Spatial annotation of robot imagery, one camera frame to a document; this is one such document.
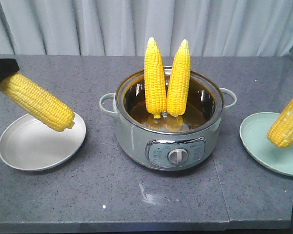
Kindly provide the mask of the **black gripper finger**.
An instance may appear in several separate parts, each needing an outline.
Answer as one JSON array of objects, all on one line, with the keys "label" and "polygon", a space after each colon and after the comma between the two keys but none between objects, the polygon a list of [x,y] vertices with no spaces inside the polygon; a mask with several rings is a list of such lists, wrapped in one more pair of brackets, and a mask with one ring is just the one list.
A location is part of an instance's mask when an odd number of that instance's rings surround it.
[{"label": "black gripper finger", "polygon": [[0,58],[0,83],[20,70],[14,58]]}]

